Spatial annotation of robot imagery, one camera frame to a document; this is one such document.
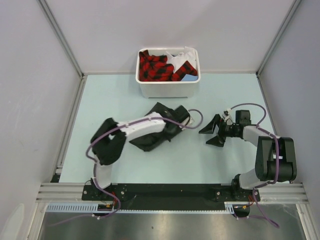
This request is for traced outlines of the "light blue shirt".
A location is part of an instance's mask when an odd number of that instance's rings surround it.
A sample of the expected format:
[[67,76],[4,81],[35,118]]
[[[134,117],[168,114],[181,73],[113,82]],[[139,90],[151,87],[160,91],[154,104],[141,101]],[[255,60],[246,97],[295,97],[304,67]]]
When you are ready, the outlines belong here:
[[194,82],[198,80],[198,76],[197,75],[190,75],[190,74],[186,74],[182,79],[181,82]]

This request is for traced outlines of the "red black plaid shirt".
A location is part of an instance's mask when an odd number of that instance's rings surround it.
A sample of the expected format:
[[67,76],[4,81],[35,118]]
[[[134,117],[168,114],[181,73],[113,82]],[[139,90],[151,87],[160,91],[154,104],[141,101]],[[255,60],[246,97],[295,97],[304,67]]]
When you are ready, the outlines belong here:
[[174,73],[174,67],[167,64],[166,55],[153,55],[148,50],[138,53],[138,80],[140,82],[181,82],[185,75],[199,77],[199,71],[186,62]]

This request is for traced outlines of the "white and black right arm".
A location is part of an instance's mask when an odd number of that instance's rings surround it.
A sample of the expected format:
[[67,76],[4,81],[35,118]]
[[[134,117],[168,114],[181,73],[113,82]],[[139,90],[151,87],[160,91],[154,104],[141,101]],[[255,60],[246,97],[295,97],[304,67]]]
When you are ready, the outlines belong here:
[[254,196],[253,189],[294,181],[297,177],[294,140],[252,124],[249,110],[237,110],[235,120],[232,120],[229,110],[223,115],[216,114],[199,134],[216,134],[206,141],[215,147],[224,147],[227,138],[239,138],[256,147],[253,169],[237,174],[227,190],[234,201],[249,200]]

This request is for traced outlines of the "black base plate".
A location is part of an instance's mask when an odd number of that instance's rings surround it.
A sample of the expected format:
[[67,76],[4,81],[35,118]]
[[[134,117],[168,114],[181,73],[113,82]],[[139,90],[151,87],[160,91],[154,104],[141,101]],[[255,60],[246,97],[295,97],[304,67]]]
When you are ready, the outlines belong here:
[[260,200],[258,191],[225,184],[164,184],[164,183],[113,183],[104,189],[121,201],[133,197],[204,197],[216,202],[247,202]]

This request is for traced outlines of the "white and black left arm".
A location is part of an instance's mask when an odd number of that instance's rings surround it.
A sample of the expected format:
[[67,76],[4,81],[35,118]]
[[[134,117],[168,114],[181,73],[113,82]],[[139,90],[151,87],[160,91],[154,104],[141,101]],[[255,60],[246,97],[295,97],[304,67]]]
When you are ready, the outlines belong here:
[[171,141],[194,120],[189,111],[180,105],[176,109],[156,103],[143,117],[117,122],[112,117],[106,119],[90,140],[96,166],[93,178],[97,184],[93,194],[100,200],[110,196],[112,166],[121,157],[124,145],[131,143],[135,147],[150,152],[165,141]]

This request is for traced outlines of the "aluminium frame rail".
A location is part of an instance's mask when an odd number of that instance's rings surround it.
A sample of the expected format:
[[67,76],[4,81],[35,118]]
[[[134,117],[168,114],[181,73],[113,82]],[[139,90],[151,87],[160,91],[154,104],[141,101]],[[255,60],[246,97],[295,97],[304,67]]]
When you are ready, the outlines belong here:
[[[40,185],[37,202],[81,202],[84,183],[43,183]],[[303,184],[276,183],[258,190],[262,204],[308,204]]]

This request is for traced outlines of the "white plastic bin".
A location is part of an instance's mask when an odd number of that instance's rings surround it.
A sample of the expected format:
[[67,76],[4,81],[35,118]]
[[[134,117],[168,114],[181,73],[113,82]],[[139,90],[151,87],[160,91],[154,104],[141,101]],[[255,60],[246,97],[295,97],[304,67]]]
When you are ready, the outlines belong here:
[[143,48],[137,54],[135,79],[146,98],[189,98],[201,79],[193,47]]

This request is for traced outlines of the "white shirt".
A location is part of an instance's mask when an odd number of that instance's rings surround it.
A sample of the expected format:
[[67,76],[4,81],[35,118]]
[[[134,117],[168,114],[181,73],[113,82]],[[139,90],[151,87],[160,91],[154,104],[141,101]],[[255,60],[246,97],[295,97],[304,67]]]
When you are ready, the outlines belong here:
[[184,47],[182,52],[179,52],[177,55],[172,55],[168,51],[166,52],[167,64],[173,65],[173,72],[175,73],[179,70],[186,62],[196,68],[197,59],[196,59],[196,50],[192,47]]

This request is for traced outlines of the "dark pinstriped long sleeve shirt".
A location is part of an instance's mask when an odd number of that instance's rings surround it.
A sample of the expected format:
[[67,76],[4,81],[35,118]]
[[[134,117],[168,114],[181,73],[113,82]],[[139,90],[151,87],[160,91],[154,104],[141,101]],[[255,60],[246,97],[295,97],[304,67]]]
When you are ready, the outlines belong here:
[[[156,112],[162,117],[168,118],[180,124],[186,125],[190,113],[188,110],[180,105],[176,109],[169,108],[160,102],[157,102],[148,114]],[[178,126],[172,122],[166,121],[165,128],[162,132],[150,133],[131,140],[129,143],[143,150],[144,152],[150,152],[153,149],[160,146],[165,141],[171,141],[175,136],[180,134],[184,130],[183,127]]]

